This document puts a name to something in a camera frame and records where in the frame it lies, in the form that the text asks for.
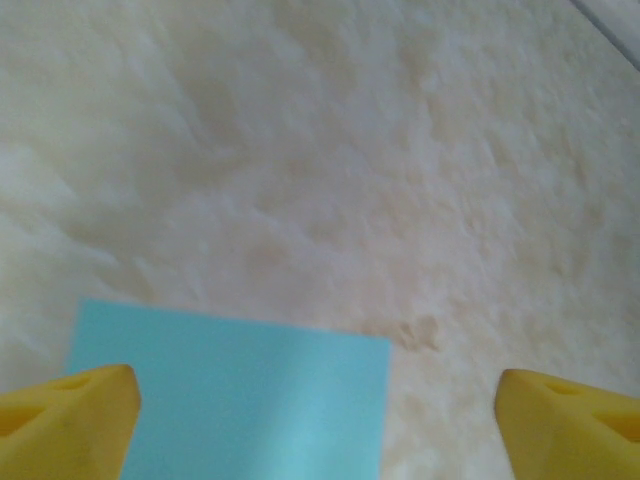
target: shag rug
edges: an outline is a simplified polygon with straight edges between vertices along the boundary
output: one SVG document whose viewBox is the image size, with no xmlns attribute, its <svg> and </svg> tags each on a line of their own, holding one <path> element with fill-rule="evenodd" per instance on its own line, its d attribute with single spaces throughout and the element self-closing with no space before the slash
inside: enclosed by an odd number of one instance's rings
<svg viewBox="0 0 640 480">
<path fill-rule="evenodd" d="M 505 368 L 640 394 L 640 74 L 569 0 L 2 0 L 0 114 L 2 391 L 95 296 L 391 337 L 385 480 L 511 478 Z"/>
</svg>

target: white carpet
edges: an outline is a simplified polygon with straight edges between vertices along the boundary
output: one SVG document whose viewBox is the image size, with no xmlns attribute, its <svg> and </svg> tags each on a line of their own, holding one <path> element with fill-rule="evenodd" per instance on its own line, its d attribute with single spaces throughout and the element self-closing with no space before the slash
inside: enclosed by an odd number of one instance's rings
<svg viewBox="0 0 640 480">
<path fill-rule="evenodd" d="M 504 368 L 640 395 L 640 74 L 569 0 L 1 0 L 0 113 L 3 391 L 92 295 L 390 336 L 385 480 L 511 478 Z"/>
</svg>

